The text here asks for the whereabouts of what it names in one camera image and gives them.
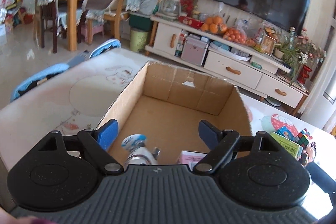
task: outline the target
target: green storage bin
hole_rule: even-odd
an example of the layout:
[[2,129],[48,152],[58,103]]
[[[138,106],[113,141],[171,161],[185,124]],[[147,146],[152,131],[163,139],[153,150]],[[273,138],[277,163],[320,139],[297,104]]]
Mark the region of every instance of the green storage bin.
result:
[[145,32],[150,32],[153,28],[153,21],[150,16],[139,13],[130,13],[129,25],[131,28],[136,28]]
[[144,50],[147,45],[148,33],[143,30],[131,28],[130,49],[133,52]]

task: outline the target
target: rubik's cube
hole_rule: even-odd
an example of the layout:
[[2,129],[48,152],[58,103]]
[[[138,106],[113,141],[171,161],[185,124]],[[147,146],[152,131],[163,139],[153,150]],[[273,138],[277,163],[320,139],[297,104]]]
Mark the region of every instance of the rubik's cube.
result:
[[304,129],[300,131],[299,135],[295,137],[295,142],[301,145],[303,148],[306,148],[312,139],[313,137],[310,135],[307,129]]

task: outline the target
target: wooden drawer handle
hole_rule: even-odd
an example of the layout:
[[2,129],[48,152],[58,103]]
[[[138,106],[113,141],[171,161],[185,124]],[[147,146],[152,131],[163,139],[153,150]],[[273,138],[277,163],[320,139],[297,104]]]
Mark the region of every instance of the wooden drawer handle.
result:
[[233,69],[231,67],[226,67],[226,70],[229,71],[229,72],[232,72],[232,73],[234,73],[236,75],[241,75],[241,72],[239,70],[235,70],[235,69]]
[[278,94],[280,94],[281,96],[287,96],[286,92],[283,92],[283,91],[281,91],[279,89],[276,89],[275,92],[278,93]]
[[176,39],[177,35],[173,34],[173,36],[171,37],[171,41],[170,41],[170,47],[173,48],[174,47],[174,43],[175,43],[175,39]]

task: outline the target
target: tv stand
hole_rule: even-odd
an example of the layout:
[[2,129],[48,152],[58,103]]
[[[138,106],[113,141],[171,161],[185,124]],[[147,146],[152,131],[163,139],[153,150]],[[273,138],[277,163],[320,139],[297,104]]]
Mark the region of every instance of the tv stand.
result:
[[[157,26],[157,30],[155,32],[156,28],[153,28],[150,44],[146,46],[147,52],[157,54],[209,75],[226,79],[234,85],[259,95],[261,100],[267,96],[273,97],[292,107],[294,109],[292,115],[298,112],[309,95],[294,86],[290,86],[276,76],[275,73],[278,69],[285,72],[290,72],[290,69],[274,60],[271,56],[261,54],[251,47],[224,40],[217,35],[194,29],[178,21],[168,21],[156,16],[152,16],[151,20],[154,21],[154,26]],[[204,66],[194,65],[184,61],[175,56],[177,41],[182,30],[208,37],[212,40],[222,42],[230,47],[249,53],[254,58],[261,60],[261,62],[271,69],[257,69],[248,61],[237,60],[213,48],[209,48],[209,53]],[[231,72],[232,70],[227,70],[227,67],[239,71],[239,74]]]

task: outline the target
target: trash can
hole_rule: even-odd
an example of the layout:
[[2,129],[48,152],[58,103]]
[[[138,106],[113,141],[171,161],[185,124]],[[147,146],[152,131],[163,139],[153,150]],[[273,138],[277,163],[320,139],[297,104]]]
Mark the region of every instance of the trash can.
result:
[[147,44],[148,32],[131,28],[130,49],[133,52],[144,50]]

